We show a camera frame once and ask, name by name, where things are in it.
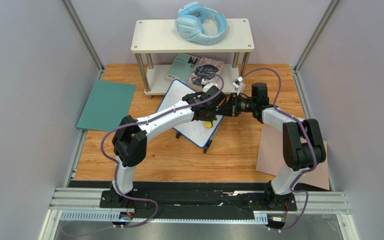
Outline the yellow sponge eraser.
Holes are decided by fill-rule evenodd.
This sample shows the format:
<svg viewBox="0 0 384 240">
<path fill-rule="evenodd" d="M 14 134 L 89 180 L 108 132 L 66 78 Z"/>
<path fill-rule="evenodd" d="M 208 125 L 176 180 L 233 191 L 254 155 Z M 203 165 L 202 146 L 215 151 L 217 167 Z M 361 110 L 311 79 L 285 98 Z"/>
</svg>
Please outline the yellow sponge eraser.
<svg viewBox="0 0 384 240">
<path fill-rule="evenodd" d="M 203 124 L 203 126 L 205 127 L 205 128 L 212 128 L 213 127 L 213 122 L 212 121 L 205 121 L 204 122 L 204 124 Z"/>
</svg>

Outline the blue framed whiteboard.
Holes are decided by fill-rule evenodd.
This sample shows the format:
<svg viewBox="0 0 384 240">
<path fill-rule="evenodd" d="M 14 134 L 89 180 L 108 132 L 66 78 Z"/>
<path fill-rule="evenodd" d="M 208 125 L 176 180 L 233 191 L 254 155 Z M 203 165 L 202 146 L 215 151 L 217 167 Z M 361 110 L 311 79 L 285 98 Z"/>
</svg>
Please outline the blue framed whiteboard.
<svg viewBox="0 0 384 240">
<path fill-rule="evenodd" d="M 187 86 L 179 80 L 173 80 L 163 97 L 156 112 L 160 112 L 179 102 L 185 95 L 195 93 L 196 90 Z M 204 121 L 191 121 L 172 128 L 177 135 L 183 136 L 206 152 L 210 147 L 214 135 L 216 134 L 222 120 L 222 115 L 216 115 L 217 120 L 212 122 L 212 127 L 206 127 Z"/>
</svg>

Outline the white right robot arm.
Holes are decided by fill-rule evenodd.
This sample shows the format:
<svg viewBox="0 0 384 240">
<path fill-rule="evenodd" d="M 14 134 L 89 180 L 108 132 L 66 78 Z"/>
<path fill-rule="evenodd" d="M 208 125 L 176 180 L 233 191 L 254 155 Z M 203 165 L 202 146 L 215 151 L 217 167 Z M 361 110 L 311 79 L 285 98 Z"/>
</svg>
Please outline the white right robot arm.
<svg viewBox="0 0 384 240">
<path fill-rule="evenodd" d="M 282 133 L 284 165 L 265 189 L 264 204 L 272 210 L 284 207 L 292 200 L 293 191 L 300 178 L 326 160 L 326 150 L 316 119 L 296 118 L 270 104 L 266 83 L 253 83 L 251 96 L 232 93 L 216 113 L 237 117 L 240 113 L 252 113 L 260 123 Z"/>
</svg>

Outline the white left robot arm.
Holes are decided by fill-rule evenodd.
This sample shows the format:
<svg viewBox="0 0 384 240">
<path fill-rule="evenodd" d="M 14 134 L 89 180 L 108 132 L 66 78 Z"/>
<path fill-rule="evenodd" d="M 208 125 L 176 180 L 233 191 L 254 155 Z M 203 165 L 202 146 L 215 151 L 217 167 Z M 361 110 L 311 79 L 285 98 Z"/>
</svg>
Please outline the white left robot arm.
<svg viewBox="0 0 384 240">
<path fill-rule="evenodd" d="M 174 105 L 153 115 L 134 119 L 125 116 L 118 127 L 113 129 L 111 140 L 114 157 L 105 152 L 103 155 L 115 162 L 114 179 L 110 190 L 103 191 L 100 206 L 102 208 L 124 207 L 138 197 L 128 196 L 133 190 L 133 178 L 136 166 L 147 155 L 147 145 L 152 139 L 181 124 L 193 121 L 215 121 L 216 111 L 226 95 L 216 86 L 207 91 L 188 93 Z"/>
</svg>

